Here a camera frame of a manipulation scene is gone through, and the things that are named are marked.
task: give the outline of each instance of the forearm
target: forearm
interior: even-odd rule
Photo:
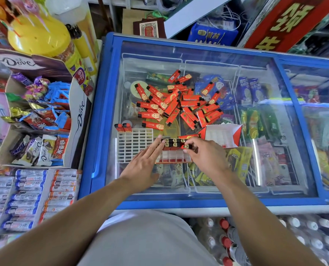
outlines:
[[[0,265],[76,265],[100,226],[131,194],[126,179],[113,181],[2,248]]]
[[[321,265],[235,174],[217,182],[252,265]]]

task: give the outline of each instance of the red sign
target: red sign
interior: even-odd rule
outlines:
[[[245,48],[287,52],[329,13],[329,0],[280,0]]]

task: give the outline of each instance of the white shirt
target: white shirt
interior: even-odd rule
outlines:
[[[181,218],[133,210],[104,222],[78,266],[195,266],[218,263]]]

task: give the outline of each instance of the yellow jar lid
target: yellow jar lid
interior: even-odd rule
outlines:
[[[16,51],[46,57],[55,57],[65,51],[71,42],[71,36],[62,22],[54,17],[42,15],[50,30],[48,32],[35,15],[29,14],[29,17],[35,26],[25,16],[18,17],[21,24],[16,21],[11,23],[20,35],[18,37],[13,31],[8,31],[8,41]]]

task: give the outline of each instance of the red bottle cap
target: red bottle cap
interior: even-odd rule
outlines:
[[[224,257],[222,262],[224,263],[224,266],[233,266],[232,260],[230,260],[229,257]]]
[[[220,219],[220,226],[223,229],[228,229],[230,224],[226,219]]]
[[[228,237],[226,237],[226,236],[222,237],[221,243],[226,248],[230,248],[230,246],[232,245],[231,240]]]

